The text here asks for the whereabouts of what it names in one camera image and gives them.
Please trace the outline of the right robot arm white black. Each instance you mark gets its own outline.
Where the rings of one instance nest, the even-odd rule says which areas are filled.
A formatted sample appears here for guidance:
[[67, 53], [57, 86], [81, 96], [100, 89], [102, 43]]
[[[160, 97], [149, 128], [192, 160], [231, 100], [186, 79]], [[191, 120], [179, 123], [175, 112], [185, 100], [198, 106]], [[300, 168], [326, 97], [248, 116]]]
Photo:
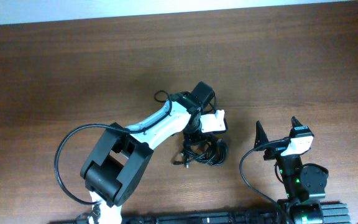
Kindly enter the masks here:
[[261, 122], [256, 122], [254, 147], [264, 152], [265, 161], [275, 161], [276, 176], [281, 177], [287, 194], [285, 199], [277, 200], [284, 223], [324, 223], [320, 200], [326, 196], [329, 171], [301, 160], [313, 139], [311, 129], [295, 117], [291, 118], [289, 135], [275, 141], [270, 141]]

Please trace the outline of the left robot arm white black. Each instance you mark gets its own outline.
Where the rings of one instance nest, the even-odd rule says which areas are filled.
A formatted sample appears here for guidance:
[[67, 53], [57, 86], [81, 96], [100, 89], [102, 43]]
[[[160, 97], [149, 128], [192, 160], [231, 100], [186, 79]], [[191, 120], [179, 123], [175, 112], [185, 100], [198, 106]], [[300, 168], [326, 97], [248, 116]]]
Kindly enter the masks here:
[[203, 112], [214, 90], [199, 82], [191, 91], [167, 96], [163, 107], [143, 121], [107, 126], [80, 170], [93, 201], [87, 223], [120, 223], [121, 208], [134, 193], [154, 150], [170, 136], [183, 132], [198, 138], [221, 131], [223, 117]]

